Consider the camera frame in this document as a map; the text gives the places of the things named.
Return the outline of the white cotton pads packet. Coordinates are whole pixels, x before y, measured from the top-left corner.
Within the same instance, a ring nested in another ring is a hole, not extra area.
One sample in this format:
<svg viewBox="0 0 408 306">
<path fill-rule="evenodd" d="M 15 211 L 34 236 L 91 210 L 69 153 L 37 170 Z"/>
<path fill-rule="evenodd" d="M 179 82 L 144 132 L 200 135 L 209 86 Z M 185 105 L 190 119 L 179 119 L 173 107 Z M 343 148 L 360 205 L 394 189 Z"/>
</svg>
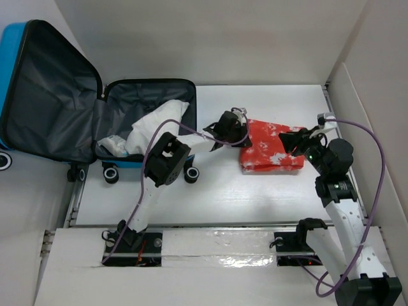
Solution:
<svg viewBox="0 0 408 306">
<path fill-rule="evenodd" d="M 129 154 L 125 148 L 126 140 L 118 135 L 105 137 L 97 142 L 99 146 L 104 147 L 114 157 L 127 157 Z"/>
</svg>

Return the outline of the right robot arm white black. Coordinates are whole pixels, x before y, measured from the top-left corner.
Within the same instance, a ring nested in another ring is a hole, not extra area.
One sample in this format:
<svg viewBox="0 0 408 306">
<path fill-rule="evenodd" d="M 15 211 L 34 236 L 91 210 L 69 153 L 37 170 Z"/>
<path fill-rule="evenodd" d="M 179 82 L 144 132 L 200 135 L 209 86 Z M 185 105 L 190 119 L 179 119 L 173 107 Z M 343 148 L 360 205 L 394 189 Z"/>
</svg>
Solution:
<svg viewBox="0 0 408 306">
<path fill-rule="evenodd" d="M 337 305 L 394 305 L 402 293 L 398 277 L 389 276 L 367 244 L 370 226 L 363 222 L 360 205 L 348 176 L 353 163 L 353 146 L 336 138 L 327 144 L 325 134 L 315 127 L 280 133 L 284 150 L 303 156 L 318 172 L 316 193 L 330 216 L 339 242 L 335 243 L 321 219 L 306 218 L 296 227 L 295 245 L 318 256 L 333 281 Z"/>
</svg>

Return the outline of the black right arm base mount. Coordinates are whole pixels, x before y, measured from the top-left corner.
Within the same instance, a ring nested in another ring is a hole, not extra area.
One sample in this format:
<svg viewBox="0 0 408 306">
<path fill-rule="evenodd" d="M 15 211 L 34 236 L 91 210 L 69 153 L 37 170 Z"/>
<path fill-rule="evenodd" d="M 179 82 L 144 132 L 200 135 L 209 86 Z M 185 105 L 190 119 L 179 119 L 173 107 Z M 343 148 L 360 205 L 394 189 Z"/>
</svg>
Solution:
<svg viewBox="0 0 408 306">
<path fill-rule="evenodd" d="M 275 232 L 269 248 L 276 251 L 277 266 L 322 266 L 319 257 L 306 243 L 307 233 L 321 228 L 328 229 L 323 220 L 306 218 L 299 221 L 294 231 Z"/>
</svg>

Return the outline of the blue kids suitcase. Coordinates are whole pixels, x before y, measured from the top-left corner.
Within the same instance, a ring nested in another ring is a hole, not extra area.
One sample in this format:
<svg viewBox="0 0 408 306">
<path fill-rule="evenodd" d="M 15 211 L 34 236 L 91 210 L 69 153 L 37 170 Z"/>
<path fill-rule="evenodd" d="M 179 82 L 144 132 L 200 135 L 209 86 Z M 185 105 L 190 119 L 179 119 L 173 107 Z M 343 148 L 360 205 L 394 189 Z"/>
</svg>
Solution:
<svg viewBox="0 0 408 306">
<path fill-rule="evenodd" d="M 101 161 L 109 184 L 120 168 L 139 168 L 143 157 L 118 158 L 98 142 L 127 138 L 132 125 L 165 102 L 188 103 L 184 134 L 197 127 L 196 87 L 185 79 L 156 78 L 102 83 L 97 69 L 51 24 L 30 20 L 1 35 L 1 169 L 11 150 L 69 164 L 70 182 Z"/>
</svg>

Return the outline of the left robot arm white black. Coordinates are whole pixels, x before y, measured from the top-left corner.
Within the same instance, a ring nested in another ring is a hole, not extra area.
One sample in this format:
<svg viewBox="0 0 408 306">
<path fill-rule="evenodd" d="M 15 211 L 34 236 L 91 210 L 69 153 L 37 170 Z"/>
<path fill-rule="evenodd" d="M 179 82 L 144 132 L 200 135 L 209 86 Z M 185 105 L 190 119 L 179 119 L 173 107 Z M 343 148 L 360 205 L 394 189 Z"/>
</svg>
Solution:
<svg viewBox="0 0 408 306">
<path fill-rule="evenodd" d="M 115 246 L 120 244 L 130 253 L 140 249 L 157 198 L 184 171 L 189 157 L 213 152 L 223 146 L 252 145 L 246 113 L 243 108 L 232 108 L 200 132 L 174 119 L 167 119 L 159 125 L 143 158 L 139 200 L 129 217 L 118 223 Z"/>
</svg>

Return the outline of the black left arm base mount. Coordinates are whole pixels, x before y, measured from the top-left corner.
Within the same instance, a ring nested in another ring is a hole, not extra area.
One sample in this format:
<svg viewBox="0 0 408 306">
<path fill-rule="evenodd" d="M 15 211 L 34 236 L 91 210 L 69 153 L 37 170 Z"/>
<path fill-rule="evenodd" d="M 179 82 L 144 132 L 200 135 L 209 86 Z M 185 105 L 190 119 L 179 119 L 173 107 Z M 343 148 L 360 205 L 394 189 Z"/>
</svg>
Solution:
<svg viewBox="0 0 408 306">
<path fill-rule="evenodd" d="M 110 254 L 119 237 L 119 232 L 104 231 L 102 239 L 105 249 L 102 265 L 110 267 L 160 267 L 162 262 L 161 250 L 163 234 L 161 232 L 147 232 L 139 235 L 134 244 L 129 244 L 126 233 L 120 240 L 113 254 Z"/>
</svg>

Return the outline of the orange white tie-dye cloth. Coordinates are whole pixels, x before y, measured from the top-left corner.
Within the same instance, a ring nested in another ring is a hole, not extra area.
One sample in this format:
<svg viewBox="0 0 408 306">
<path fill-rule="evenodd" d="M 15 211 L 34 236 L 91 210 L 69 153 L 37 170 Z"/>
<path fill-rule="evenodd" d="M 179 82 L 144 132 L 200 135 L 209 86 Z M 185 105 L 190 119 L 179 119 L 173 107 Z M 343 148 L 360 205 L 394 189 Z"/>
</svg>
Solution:
<svg viewBox="0 0 408 306">
<path fill-rule="evenodd" d="M 299 127 L 254 119 L 249 121 L 249 127 L 252 146 L 240 151 L 239 164 L 242 173 L 272 173 L 303 168 L 305 158 L 287 154 L 279 138 L 280 133 L 297 132 Z"/>
</svg>

